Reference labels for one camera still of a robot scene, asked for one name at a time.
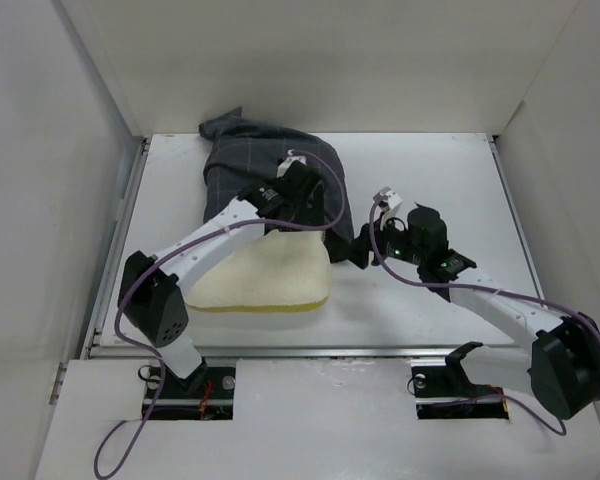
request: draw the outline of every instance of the dark gray cloth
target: dark gray cloth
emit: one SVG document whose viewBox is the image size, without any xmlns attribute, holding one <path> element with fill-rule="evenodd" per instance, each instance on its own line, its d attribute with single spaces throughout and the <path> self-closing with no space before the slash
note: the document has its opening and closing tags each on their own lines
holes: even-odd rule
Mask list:
<svg viewBox="0 0 600 480">
<path fill-rule="evenodd" d="M 203 138 L 213 142 L 203 171 L 207 185 L 205 222 L 215 217 L 244 187 L 260 179 L 275 178 L 278 160 L 286 157 L 289 149 L 305 150 L 319 156 L 333 168 L 345 185 L 340 158 L 327 142 L 290 128 L 247 120 L 242 118 L 242 108 L 201 123 L 198 130 Z M 325 182 L 326 223 L 333 220 L 340 211 L 340 191 L 335 179 L 324 171 L 317 160 L 308 157 L 307 164 L 318 170 Z M 344 216 L 325 235 L 325 246 L 332 262 L 347 258 L 349 243 L 353 240 L 346 185 L 344 201 Z"/>
</svg>

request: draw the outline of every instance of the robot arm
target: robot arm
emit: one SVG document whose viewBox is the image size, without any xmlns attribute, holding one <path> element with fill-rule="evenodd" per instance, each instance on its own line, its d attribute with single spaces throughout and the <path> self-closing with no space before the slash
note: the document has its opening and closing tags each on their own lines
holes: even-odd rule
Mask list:
<svg viewBox="0 0 600 480">
<path fill-rule="evenodd" d="M 506 291 L 488 273 L 449 248 L 446 225 L 436 210 L 416 204 L 405 223 L 395 218 L 402 203 L 395 192 L 386 188 L 375 200 L 382 215 L 362 228 L 352 244 L 351 261 L 360 268 L 368 266 L 373 231 L 383 259 L 417 265 L 420 279 L 431 291 L 484 318 L 522 349 L 467 343 L 445 359 L 455 381 L 531 394 L 564 420 L 600 399 L 600 341 L 592 329 L 538 304 L 501 295 Z M 374 257 L 372 263 L 379 260 Z M 593 320 L 580 316 L 597 331 Z"/>
<path fill-rule="evenodd" d="M 192 240 L 225 230 L 224 234 L 164 263 L 138 287 L 124 310 L 129 321 L 160 352 L 170 372 L 185 388 L 195 389 L 206 363 L 186 329 L 189 316 L 182 292 L 188 292 L 207 271 L 242 245 L 263 236 L 265 222 L 258 221 L 260 219 L 323 224 L 322 177 L 305 162 L 304 157 L 287 157 L 280 165 L 277 178 L 254 183 L 241 191 L 224 210 L 187 238 L 151 256 L 137 251 L 127 259 L 118 304 L 156 261 Z M 237 222 L 245 225 L 229 228 Z"/>
</svg>

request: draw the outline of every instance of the beige fabric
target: beige fabric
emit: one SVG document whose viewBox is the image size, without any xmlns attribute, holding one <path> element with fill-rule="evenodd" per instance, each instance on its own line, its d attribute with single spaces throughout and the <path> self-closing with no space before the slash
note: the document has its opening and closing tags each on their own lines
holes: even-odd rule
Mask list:
<svg viewBox="0 0 600 480">
<path fill-rule="evenodd" d="M 297 312 L 323 305 L 330 291 L 322 232 L 273 231 L 207 272 L 185 302 L 215 312 Z"/>
</svg>

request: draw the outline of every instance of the white table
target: white table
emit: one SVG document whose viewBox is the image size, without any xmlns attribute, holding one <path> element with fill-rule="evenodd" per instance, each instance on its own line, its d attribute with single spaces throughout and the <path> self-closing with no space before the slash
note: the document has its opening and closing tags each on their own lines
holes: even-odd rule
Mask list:
<svg viewBox="0 0 600 480">
<path fill-rule="evenodd" d="M 143 363 L 69 365 L 36 480 L 93 479 L 106 433 L 139 418 Z M 241 361 L 233 420 L 149 422 L 115 480 L 593 480 L 600 471 L 593 407 L 566 437 L 515 405 L 510 421 L 417 420 L 408 375 L 403 359 Z M 137 423 L 114 434 L 103 472 Z"/>
<path fill-rule="evenodd" d="M 346 172 L 356 230 L 367 221 L 372 196 L 391 186 L 403 198 L 438 209 L 451 246 L 488 269 L 512 290 L 535 294 L 488 139 L 483 134 L 321 134 L 338 151 Z M 202 224 L 206 187 L 202 167 L 210 143 L 198 135 L 152 139 L 122 258 L 152 253 Z M 406 218 L 408 210 L 402 212 Z M 416 279 L 415 269 L 395 269 Z M 113 299 L 117 298 L 121 269 Z M 108 306 L 99 345 L 125 346 L 114 334 L 115 301 Z M 329 302 L 313 313 L 191 313 L 201 347 L 404 348 L 446 347 L 478 340 L 510 344 L 509 337 L 472 313 L 423 289 L 409 288 L 380 268 L 333 268 Z M 126 319 L 122 330 L 141 338 Z"/>
</svg>

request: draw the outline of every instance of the purple cable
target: purple cable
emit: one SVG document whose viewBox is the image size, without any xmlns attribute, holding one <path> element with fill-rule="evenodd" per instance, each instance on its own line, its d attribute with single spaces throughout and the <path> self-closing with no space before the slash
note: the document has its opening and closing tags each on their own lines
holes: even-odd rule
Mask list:
<svg viewBox="0 0 600 480">
<path fill-rule="evenodd" d="M 333 175 L 333 178 L 335 178 L 336 183 L 338 185 L 338 189 L 340 190 L 340 198 L 342 200 L 340 203 L 340 211 L 338 212 L 338 215 L 336 215 L 336 218 L 334 218 L 331 222 L 327 223 L 326 225 L 318 225 L 318 226 L 299 225 L 299 224 L 295 224 L 292 222 L 285 222 L 282 220 L 259 218 L 259 219 L 253 219 L 253 220 L 243 220 L 241 222 L 233 223 L 227 227 L 228 229 L 234 230 L 236 228 L 246 227 L 248 225 L 272 225 L 272 226 L 276 226 L 276 227 L 289 228 L 289 229 L 293 229 L 293 230 L 315 232 L 315 231 L 328 230 L 328 229 L 334 227 L 342 219 L 344 212 L 345 212 L 345 205 L 346 205 L 345 195 L 346 194 L 345 194 L 345 190 L 344 190 L 344 185 L 343 185 L 342 181 L 340 180 L 340 178 L 338 178 L 338 175 L 336 174 L 336 172 L 324 160 L 322 160 L 320 157 L 318 157 L 317 155 L 315 155 L 311 152 L 306 152 L 304 150 L 295 150 L 295 149 L 293 151 L 296 154 L 310 156 L 310 157 L 316 159 L 318 162 L 320 162 L 320 164 L 323 167 L 325 167 L 327 169 L 327 171 L 331 175 Z M 164 363 L 164 360 L 162 360 L 160 352 L 158 352 L 158 350 L 156 350 L 151 345 L 148 345 L 148 344 L 142 343 L 142 342 L 138 342 L 137 340 L 134 340 L 134 339 L 128 337 L 120 329 L 120 321 L 122 320 L 122 314 L 123 314 L 124 310 L 127 308 L 127 305 L 131 301 L 131 297 L 133 297 L 133 294 L 138 289 L 138 287 L 140 287 L 140 285 L 142 285 L 142 283 L 147 278 L 149 278 L 156 270 L 158 270 L 162 265 L 167 263 L 172 258 L 177 257 L 182 252 L 185 252 L 185 251 L 189 250 L 190 248 L 200 245 L 201 243 L 211 240 L 212 238 L 215 238 L 224 233 L 226 233 L 226 229 L 219 228 L 218 230 L 216 230 L 214 232 L 211 232 L 202 237 L 196 238 L 195 240 L 192 240 L 191 242 L 186 243 L 186 244 L 182 245 L 181 247 L 176 248 L 171 253 L 160 258 L 151 267 L 149 267 L 142 275 L 140 275 L 138 277 L 138 279 L 131 285 L 131 287 L 129 288 L 127 293 L 124 295 L 124 297 L 122 297 L 122 300 L 120 301 L 120 304 L 118 306 L 118 310 L 116 311 L 116 316 L 115 316 L 115 319 L 113 322 L 113 329 L 116 332 L 116 335 L 118 336 L 118 338 L 120 338 L 121 340 L 123 340 L 131 345 L 134 345 L 136 347 L 147 350 L 156 357 L 156 359 L 160 363 L 160 381 L 158 382 L 158 388 L 156 389 L 156 391 L 153 395 L 153 398 L 151 399 L 151 403 L 147 407 L 147 410 L 145 411 L 144 415 L 142 416 L 142 419 L 140 420 L 140 425 L 138 425 L 138 428 L 136 429 L 136 432 L 134 433 L 133 437 L 131 438 L 131 441 L 129 442 L 127 449 L 125 450 L 124 454 L 122 455 L 122 458 L 120 459 L 120 461 L 118 462 L 116 467 L 111 471 L 111 473 L 108 473 L 106 475 L 103 475 L 102 473 L 100 473 L 100 468 L 98 467 L 98 464 L 100 463 L 100 455 L 102 454 L 102 451 L 103 451 L 105 445 L 107 444 L 107 442 L 109 441 L 109 439 L 111 438 L 111 436 L 122 425 L 127 423 L 127 420 L 121 420 L 120 422 L 118 422 L 111 429 L 111 431 L 107 434 L 107 436 L 104 437 L 104 440 L 102 440 L 102 443 L 98 447 L 98 450 L 96 451 L 96 455 L 93 459 L 93 473 L 95 474 L 95 476 L 98 480 L 108 480 L 110 478 L 113 478 L 113 476 L 116 475 L 120 471 L 122 466 L 124 465 L 124 462 L 129 457 L 129 454 L 131 453 L 133 446 L 135 445 L 136 441 L 138 440 L 138 437 L 140 436 L 142 429 L 144 428 L 147 421 L 149 420 L 149 417 L 151 416 L 151 412 L 153 412 L 153 409 L 156 404 L 156 400 L 160 397 L 160 394 L 162 393 L 162 389 L 164 388 L 164 382 L 165 382 L 165 379 L 167 376 L 167 366 Z"/>
<path fill-rule="evenodd" d="M 378 209 L 378 205 L 379 204 L 380 204 L 380 202 L 376 201 L 373 204 L 373 207 L 371 207 L 371 211 L 369 212 L 369 227 L 370 227 L 369 228 L 369 237 L 370 237 L 370 240 L 371 240 L 371 248 L 373 249 L 373 253 L 374 253 L 376 259 L 378 260 L 378 262 L 380 263 L 380 265 L 382 265 L 382 268 L 384 268 L 385 271 L 389 275 L 391 275 L 393 278 L 395 278 L 399 282 L 405 283 L 405 284 L 407 284 L 409 286 L 412 286 L 412 287 L 420 287 L 420 288 L 458 288 L 458 289 L 465 289 L 465 290 L 476 290 L 478 292 L 494 293 L 494 294 L 497 294 L 497 295 L 500 295 L 500 296 L 503 296 L 503 297 L 513 298 L 515 300 L 523 300 L 523 301 L 526 301 L 526 302 L 531 302 L 531 303 L 537 303 L 539 305 L 544 305 L 546 307 L 552 308 L 553 310 L 557 310 L 559 312 L 565 313 L 566 315 L 568 315 L 568 316 L 572 317 L 573 319 L 575 319 L 585 329 L 587 329 L 589 331 L 589 333 L 591 333 L 591 335 L 600 344 L 600 333 L 591 324 L 591 322 L 589 322 L 589 320 L 587 320 L 585 317 L 583 317 L 582 315 L 580 315 L 575 310 L 572 310 L 572 309 L 570 309 L 568 307 L 560 305 L 559 303 L 553 302 L 551 300 L 545 300 L 543 298 L 532 297 L 530 295 L 523 295 L 521 293 L 507 292 L 506 290 L 498 290 L 498 289 L 491 288 L 491 287 L 485 287 L 483 285 L 471 285 L 471 284 L 468 284 L 468 283 L 425 283 L 425 282 L 414 282 L 413 280 L 409 280 L 409 279 L 404 278 L 403 276 L 397 274 L 396 272 L 394 272 L 393 270 L 391 270 L 391 267 L 389 267 L 389 265 L 387 265 L 387 262 L 385 261 L 385 259 L 380 254 L 380 250 L 378 248 L 378 243 L 376 242 L 376 236 L 375 236 L 374 230 L 373 230 L 373 222 L 374 222 L 374 219 L 375 219 L 375 216 L 376 216 L 376 210 Z"/>
<path fill-rule="evenodd" d="M 558 424 L 560 425 L 560 430 L 558 430 L 553 425 L 549 424 L 544 418 L 542 418 L 540 415 L 538 415 L 536 412 L 534 412 L 531 409 L 531 407 L 528 407 L 527 405 L 525 405 L 523 402 L 521 402 L 517 398 L 510 397 L 509 395 L 505 395 L 505 394 L 494 393 L 491 395 L 481 395 L 479 397 L 467 398 L 464 400 L 455 400 L 453 402 L 436 403 L 435 406 L 436 407 L 455 407 L 455 406 L 460 406 L 460 405 L 470 405 L 472 403 L 477 402 L 478 400 L 483 400 L 483 399 L 486 400 L 486 399 L 491 399 L 491 398 L 499 398 L 499 399 L 504 398 L 504 399 L 510 401 L 511 403 L 515 403 L 520 408 L 522 408 L 525 412 L 527 412 L 529 415 L 531 415 L 531 417 L 535 421 L 537 421 L 541 425 L 545 426 L 548 430 L 552 431 L 556 435 L 558 435 L 560 437 L 564 437 L 567 435 L 567 427 L 564 424 L 564 422 L 562 420 L 560 420 L 559 418 L 556 418 L 556 420 L 558 420 Z"/>
</svg>

